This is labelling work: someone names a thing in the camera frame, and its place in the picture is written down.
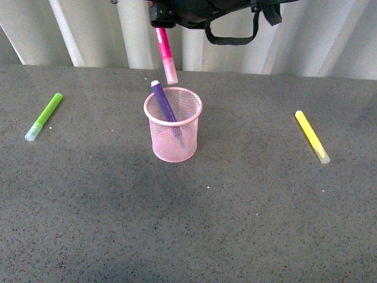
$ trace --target gray table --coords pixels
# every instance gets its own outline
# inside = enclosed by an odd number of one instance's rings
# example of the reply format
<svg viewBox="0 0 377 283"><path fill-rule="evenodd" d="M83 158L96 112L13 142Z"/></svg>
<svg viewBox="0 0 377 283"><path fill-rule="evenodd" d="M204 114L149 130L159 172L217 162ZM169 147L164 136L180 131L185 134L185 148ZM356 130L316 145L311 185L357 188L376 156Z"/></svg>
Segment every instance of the gray table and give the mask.
<svg viewBox="0 0 377 283"><path fill-rule="evenodd" d="M377 282L377 81L178 77L204 109L172 164L143 112L162 71L0 66L0 281Z"/></svg>

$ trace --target purple marker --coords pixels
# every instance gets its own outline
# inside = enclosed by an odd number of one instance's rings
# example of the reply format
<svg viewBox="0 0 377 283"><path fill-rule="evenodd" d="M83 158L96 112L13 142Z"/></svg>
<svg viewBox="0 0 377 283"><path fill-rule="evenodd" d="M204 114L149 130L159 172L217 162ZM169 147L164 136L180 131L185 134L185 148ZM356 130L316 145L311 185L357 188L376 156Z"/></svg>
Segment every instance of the purple marker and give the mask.
<svg viewBox="0 0 377 283"><path fill-rule="evenodd" d="M165 92L164 92L163 87L161 86L160 82L159 81L153 81L151 83L151 87L153 89L154 96L156 97L161 109L164 112L166 121L176 122L177 119L174 116L173 110L171 109L169 101L168 101L168 99L165 95ZM171 129L173 131L173 135L179 141L180 146L182 148L184 148L183 135L182 135L181 128L179 126L177 126L177 127L172 127Z"/></svg>
<svg viewBox="0 0 377 283"><path fill-rule="evenodd" d="M158 103L161 106L161 109L164 112L166 121L168 122L176 122L177 119L174 116L174 113L170 107L169 101L165 95L163 87L161 86L159 81L153 81L151 83L151 87L153 89L154 95L157 98Z"/></svg>

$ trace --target mesh cup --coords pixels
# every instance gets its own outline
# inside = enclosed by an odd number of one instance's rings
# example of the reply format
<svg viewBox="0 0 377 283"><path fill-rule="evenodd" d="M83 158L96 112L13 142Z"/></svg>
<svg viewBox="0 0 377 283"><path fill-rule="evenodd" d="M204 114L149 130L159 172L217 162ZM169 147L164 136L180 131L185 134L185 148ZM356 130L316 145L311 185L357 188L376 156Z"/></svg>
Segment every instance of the mesh cup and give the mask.
<svg viewBox="0 0 377 283"><path fill-rule="evenodd" d="M154 154L167 162L181 162L197 148L198 117L203 109L199 96L181 87L164 88L177 122L167 122L154 96L148 96L144 112L149 118Z"/></svg>

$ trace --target white curtain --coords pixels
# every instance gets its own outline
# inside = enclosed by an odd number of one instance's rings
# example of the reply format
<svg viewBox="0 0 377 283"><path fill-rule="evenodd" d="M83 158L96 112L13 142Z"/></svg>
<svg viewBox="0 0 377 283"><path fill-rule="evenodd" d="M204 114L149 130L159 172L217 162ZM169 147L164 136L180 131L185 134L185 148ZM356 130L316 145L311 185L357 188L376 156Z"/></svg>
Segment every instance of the white curtain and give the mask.
<svg viewBox="0 0 377 283"><path fill-rule="evenodd" d="M168 30L177 69L377 80L377 0L300 0L283 23L260 16L245 46L216 46L203 30ZM0 0L0 64L162 68L147 1ZM249 9L213 22L218 36L252 34Z"/></svg>

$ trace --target black strap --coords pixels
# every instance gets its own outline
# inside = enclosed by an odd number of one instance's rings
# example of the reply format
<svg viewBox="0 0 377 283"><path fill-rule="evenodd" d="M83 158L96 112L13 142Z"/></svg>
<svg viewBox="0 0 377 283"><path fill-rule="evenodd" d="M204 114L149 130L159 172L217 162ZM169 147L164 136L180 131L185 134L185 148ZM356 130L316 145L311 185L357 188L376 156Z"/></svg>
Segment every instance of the black strap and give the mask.
<svg viewBox="0 0 377 283"><path fill-rule="evenodd" d="M246 45L246 44L250 43L255 38L255 36L258 33L258 28L259 28L259 25L258 25L259 12L260 12L260 10L256 11L255 15L254 15L254 19L253 19L253 35L251 37L245 37L245 38L215 37L213 35L213 33L211 32L211 26L210 26L210 24L215 19L218 19L218 18L226 15L226 13L218 12L216 14L213 14L212 17L210 17L209 19L207 19L206 25L204 27L204 29L206 30L206 35L207 35L208 41L210 43L212 43L212 44L217 44L217 45Z"/></svg>

